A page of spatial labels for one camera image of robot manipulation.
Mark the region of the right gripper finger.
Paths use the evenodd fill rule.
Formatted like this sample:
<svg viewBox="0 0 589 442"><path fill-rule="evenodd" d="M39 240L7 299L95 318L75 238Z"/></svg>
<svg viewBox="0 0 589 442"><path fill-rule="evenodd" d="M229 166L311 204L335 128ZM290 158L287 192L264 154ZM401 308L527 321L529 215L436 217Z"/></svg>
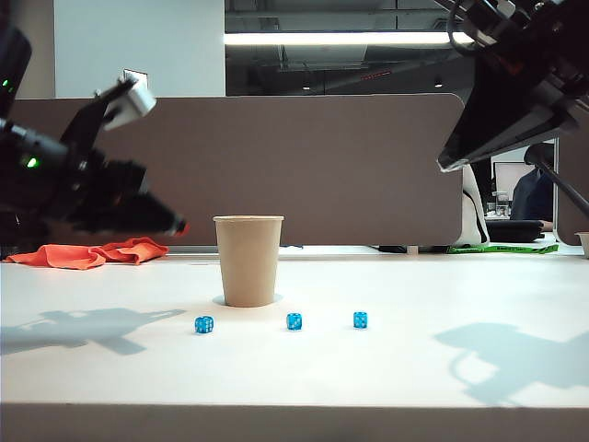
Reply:
<svg viewBox="0 0 589 442"><path fill-rule="evenodd" d="M533 145L579 128L565 109L534 105L520 116L467 105L438 157L443 172L461 169L495 155Z"/></svg>
<svg viewBox="0 0 589 442"><path fill-rule="evenodd" d="M543 76L514 75L478 59L465 108L440 160L482 160L553 137L553 109L537 93Z"/></svg>

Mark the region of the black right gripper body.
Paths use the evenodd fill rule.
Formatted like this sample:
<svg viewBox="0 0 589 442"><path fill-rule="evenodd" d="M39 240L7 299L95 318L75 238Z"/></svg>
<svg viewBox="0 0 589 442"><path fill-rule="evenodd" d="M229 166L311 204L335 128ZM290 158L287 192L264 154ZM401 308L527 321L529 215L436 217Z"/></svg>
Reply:
<svg viewBox="0 0 589 442"><path fill-rule="evenodd" d="M500 125L563 125L588 109L588 3L527 2L478 56L478 104Z"/></svg>

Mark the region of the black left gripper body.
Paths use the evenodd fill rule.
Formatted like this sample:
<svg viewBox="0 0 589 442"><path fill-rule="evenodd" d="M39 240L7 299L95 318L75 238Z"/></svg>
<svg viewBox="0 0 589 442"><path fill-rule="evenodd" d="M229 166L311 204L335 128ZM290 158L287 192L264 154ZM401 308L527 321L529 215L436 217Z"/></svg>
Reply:
<svg viewBox="0 0 589 442"><path fill-rule="evenodd" d="M146 192L146 168L133 161L107 160L93 150L58 175L49 218L86 222L111 215L125 200Z"/></svg>

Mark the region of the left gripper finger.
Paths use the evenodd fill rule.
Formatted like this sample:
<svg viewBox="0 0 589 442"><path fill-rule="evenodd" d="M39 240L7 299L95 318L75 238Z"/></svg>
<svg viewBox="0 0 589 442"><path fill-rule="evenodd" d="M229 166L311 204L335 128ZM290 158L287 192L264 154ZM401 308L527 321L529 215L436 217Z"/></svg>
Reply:
<svg viewBox="0 0 589 442"><path fill-rule="evenodd" d="M75 230L89 233L152 233L181 236L189 230L188 222L154 222L140 212L139 194L84 202L68 221Z"/></svg>
<svg viewBox="0 0 589 442"><path fill-rule="evenodd" d="M140 212L154 222L184 222L182 215L174 212L167 205L159 201L152 193L142 193L137 196Z"/></svg>

